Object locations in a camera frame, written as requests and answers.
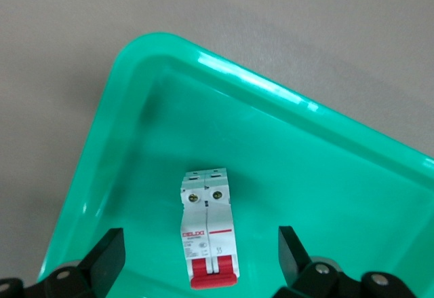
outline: green plastic bin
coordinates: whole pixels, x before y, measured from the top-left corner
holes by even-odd
[[[190,289],[180,185],[225,167],[240,278]],[[40,278],[123,227],[109,297],[269,298],[285,284],[277,227],[351,277],[399,276],[434,297],[434,159],[174,35],[118,56]]]

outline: white circuit breaker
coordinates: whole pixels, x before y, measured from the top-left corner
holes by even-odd
[[[233,286],[239,277],[225,168],[185,174],[181,236],[193,289]]]

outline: gray table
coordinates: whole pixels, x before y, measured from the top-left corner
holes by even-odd
[[[0,278],[36,280],[117,52],[176,33],[434,155],[434,0],[0,0]]]

